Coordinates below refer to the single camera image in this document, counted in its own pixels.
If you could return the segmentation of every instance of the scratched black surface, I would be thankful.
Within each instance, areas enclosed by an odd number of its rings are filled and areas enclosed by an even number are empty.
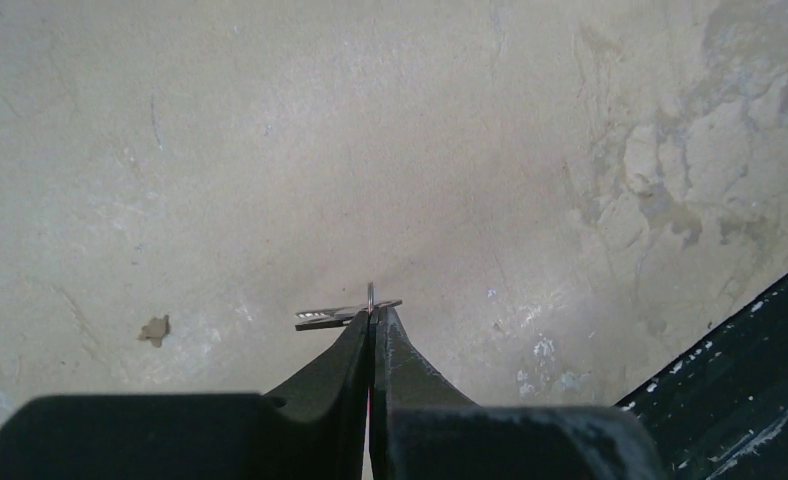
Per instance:
[[[675,478],[788,478],[788,274],[617,405]]]

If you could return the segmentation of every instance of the water stain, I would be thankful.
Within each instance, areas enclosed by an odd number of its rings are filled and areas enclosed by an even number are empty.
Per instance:
[[[668,329],[668,322],[662,315],[652,315],[644,324],[647,326],[647,333],[656,338],[665,333],[665,330]]]
[[[780,106],[777,108],[777,114],[786,115],[788,113],[788,84],[783,87],[780,97]]]
[[[638,195],[638,209],[651,230],[671,224],[671,232],[683,236],[683,250],[696,245],[703,233],[700,217],[674,197],[662,183],[651,184],[648,191]]]
[[[580,189],[574,184],[567,163],[562,166],[561,178],[568,203],[579,212],[583,223],[589,226],[596,225],[603,215],[603,208],[594,197],[594,192],[580,192]]]
[[[580,38],[596,59],[602,60],[608,55],[616,57],[623,55],[623,49],[617,42],[609,40],[605,35],[587,25],[580,25]]]
[[[729,245],[736,236],[743,236],[756,244],[760,251],[764,250],[768,235],[773,233],[775,228],[773,222],[766,217],[759,217],[756,220],[719,218],[718,227],[721,230],[721,245]]]
[[[757,98],[788,72],[788,0],[725,0],[709,16],[702,45],[709,75],[686,95],[686,120]]]

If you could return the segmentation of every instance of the small debris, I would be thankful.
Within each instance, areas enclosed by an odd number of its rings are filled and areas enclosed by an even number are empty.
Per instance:
[[[161,347],[161,339],[166,337],[168,333],[170,333],[170,315],[165,315],[162,318],[153,317],[141,327],[138,340],[149,340],[154,347],[159,348]]]

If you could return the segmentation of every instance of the concrete floor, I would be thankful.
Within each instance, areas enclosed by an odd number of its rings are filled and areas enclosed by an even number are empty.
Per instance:
[[[0,0],[0,424],[268,390],[368,280],[477,402],[609,403],[787,271],[788,0]]]

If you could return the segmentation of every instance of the dirt spot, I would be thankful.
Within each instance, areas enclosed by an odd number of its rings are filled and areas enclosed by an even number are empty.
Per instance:
[[[161,340],[170,333],[170,315],[161,318],[153,317],[146,325],[141,327],[141,334],[138,340],[149,340],[154,347],[161,347]]]

